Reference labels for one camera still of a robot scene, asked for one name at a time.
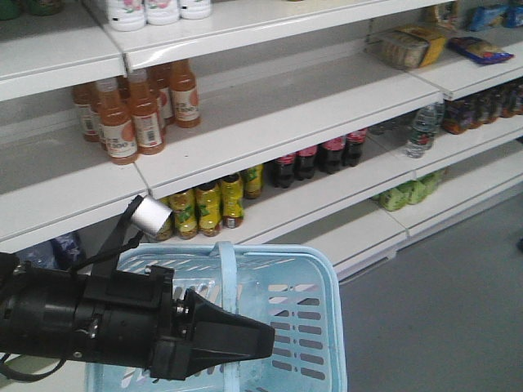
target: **snack package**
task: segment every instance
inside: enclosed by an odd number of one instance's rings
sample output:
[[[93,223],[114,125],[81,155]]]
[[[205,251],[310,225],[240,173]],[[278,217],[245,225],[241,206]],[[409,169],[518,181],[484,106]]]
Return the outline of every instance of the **snack package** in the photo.
[[[502,48],[476,37],[451,38],[448,46],[460,55],[482,65],[497,64],[514,57],[513,54],[505,52]]]
[[[523,26],[523,6],[508,8],[505,27],[514,28],[520,26]]]
[[[472,22],[468,26],[468,29],[470,31],[481,31],[501,26],[507,9],[508,6],[501,4],[490,7],[478,7],[474,12]]]
[[[443,2],[425,9],[425,21],[444,29],[458,28],[458,2]]]

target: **bottle label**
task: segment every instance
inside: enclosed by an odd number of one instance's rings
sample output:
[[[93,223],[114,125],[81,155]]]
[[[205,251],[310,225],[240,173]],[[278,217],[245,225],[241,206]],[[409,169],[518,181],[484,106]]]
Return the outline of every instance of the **bottle label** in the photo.
[[[318,146],[312,145],[311,147],[307,147],[306,149],[300,149],[297,152],[298,157],[312,157],[318,152]]]
[[[196,190],[200,229],[214,229],[221,221],[221,195],[216,190]]]
[[[158,124],[158,115],[132,116],[136,128],[136,138],[140,147],[155,147],[162,144],[162,133]]]
[[[367,128],[360,129],[359,131],[354,131],[346,136],[346,141],[349,143],[364,143],[365,137],[367,136]]]
[[[91,118],[91,106],[78,104],[75,104],[75,106],[83,134],[88,136],[97,135],[98,133],[96,132],[95,125]]]
[[[199,99],[196,88],[189,91],[173,91],[174,115],[178,121],[192,121],[199,117]]]
[[[89,108],[89,113],[91,114],[92,126],[98,132],[98,139],[102,144],[105,144],[104,128],[101,125],[100,115],[93,112],[91,108]]]
[[[296,153],[287,154],[287,155],[284,155],[283,157],[279,157],[276,159],[276,162],[281,163],[283,165],[289,165],[289,164],[294,163],[294,159],[296,159]]]
[[[334,139],[327,140],[321,144],[324,149],[331,151],[339,151],[345,147],[345,136],[335,137]]]
[[[163,118],[171,118],[174,114],[172,111],[172,100],[169,94],[169,87],[160,88],[160,112]]]
[[[131,120],[117,126],[102,125],[102,128],[109,156],[126,158],[138,150]]]
[[[244,187],[242,181],[221,182],[221,199],[223,201],[223,215],[230,217],[244,216],[243,206]]]

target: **drink bottle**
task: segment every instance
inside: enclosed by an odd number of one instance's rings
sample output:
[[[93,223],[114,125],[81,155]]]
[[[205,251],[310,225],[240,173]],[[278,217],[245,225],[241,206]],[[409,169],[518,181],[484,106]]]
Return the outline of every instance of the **drink bottle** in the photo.
[[[296,153],[279,157],[270,163],[270,179],[276,188],[288,188],[294,182]]]
[[[244,180],[244,197],[259,198],[263,189],[263,163],[241,171]]]
[[[174,212],[174,227],[178,237],[191,239],[198,233],[198,221],[194,201],[194,190],[189,188],[169,196],[169,205]]]
[[[216,181],[196,187],[196,205],[198,206],[199,231],[208,237],[214,237],[221,231],[221,192]]]
[[[100,121],[111,161],[117,165],[133,163],[138,158],[136,135],[129,109],[120,99],[116,78],[96,82],[100,95]]]
[[[189,60],[172,62],[170,88],[175,124],[182,128],[196,127],[201,121],[199,99],[196,77],[190,70]]]
[[[98,131],[94,128],[91,117],[91,88],[89,83],[78,84],[73,87],[73,102],[82,128],[83,139],[98,141]]]
[[[318,146],[312,145],[306,149],[300,149],[296,153],[296,163],[294,165],[294,175],[298,180],[310,179],[316,172],[316,153]]]
[[[138,152],[145,155],[157,154],[163,150],[162,129],[159,121],[159,109],[156,98],[150,91],[145,69],[138,69],[129,74],[128,107],[136,130]]]
[[[317,154],[317,165],[320,171],[333,174],[342,166],[345,135],[327,140],[320,145]]]
[[[225,176],[220,181],[223,205],[223,225],[234,229],[244,221],[244,183],[238,173]]]
[[[367,128],[348,133],[346,135],[345,149],[343,150],[342,165],[356,166],[360,163],[363,144],[367,136]]]

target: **cola bottle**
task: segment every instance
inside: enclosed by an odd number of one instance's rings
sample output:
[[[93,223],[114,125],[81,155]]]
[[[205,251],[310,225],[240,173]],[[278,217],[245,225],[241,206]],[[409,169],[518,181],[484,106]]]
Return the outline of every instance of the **cola bottle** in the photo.
[[[346,135],[345,149],[342,156],[343,166],[354,167],[360,163],[367,130],[368,128],[363,128]]]
[[[333,174],[342,166],[343,149],[345,148],[345,135],[327,140],[318,148],[317,165],[325,173]]]
[[[296,153],[287,154],[272,161],[270,180],[278,188],[288,188],[294,182],[294,163]]]
[[[294,165],[294,175],[298,180],[310,179],[316,172],[315,159],[318,146],[312,145],[306,149],[300,149],[296,153],[296,163]]]

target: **plastic shopping basket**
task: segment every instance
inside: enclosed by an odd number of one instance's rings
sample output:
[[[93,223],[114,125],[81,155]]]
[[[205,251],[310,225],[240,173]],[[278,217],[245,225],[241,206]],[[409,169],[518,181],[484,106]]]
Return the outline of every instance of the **plastic shopping basket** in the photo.
[[[193,288],[227,311],[270,324],[273,354],[156,383],[141,369],[89,364],[88,392],[346,392],[337,277],[320,252],[225,242],[148,244],[123,253],[118,269],[143,273],[147,265],[175,270],[176,298]]]

